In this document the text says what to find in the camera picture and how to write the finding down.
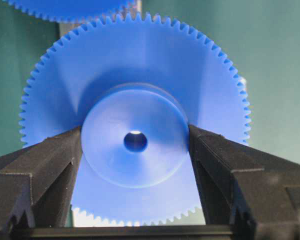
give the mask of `green wall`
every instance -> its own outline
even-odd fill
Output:
[[[143,0],[219,45],[247,80],[251,147],[300,163],[300,0]]]
[[[0,156],[22,147],[18,114],[23,88],[58,36],[56,23],[28,16],[0,0]]]

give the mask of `center hole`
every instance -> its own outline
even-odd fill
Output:
[[[124,145],[131,152],[142,152],[146,149],[147,138],[140,131],[131,131],[124,137]]]

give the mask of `clamp jaw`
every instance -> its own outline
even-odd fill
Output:
[[[193,125],[189,153],[207,225],[65,228],[80,138],[78,127],[0,157],[0,240],[300,240],[300,165]]]
[[[207,224],[248,239],[300,240],[300,165],[189,126],[190,155]]]

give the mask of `plastic gear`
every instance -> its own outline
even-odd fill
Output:
[[[115,14],[134,0],[3,0],[30,16],[58,23],[84,23]]]

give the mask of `blue plastic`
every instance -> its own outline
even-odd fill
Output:
[[[249,137],[247,93],[232,65],[213,41],[177,20],[128,14],[84,24],[31,73],[22,141],[30,146],[83,124],[86,158],[73,207],[125,223],[179,217],[200,206],[187,124],[241,144]],[[144,149],[127,148],[133,131],[146,137]]]
[[[23,13],[58,23],[83,23],[127,8],[134,0],[3,0]]]

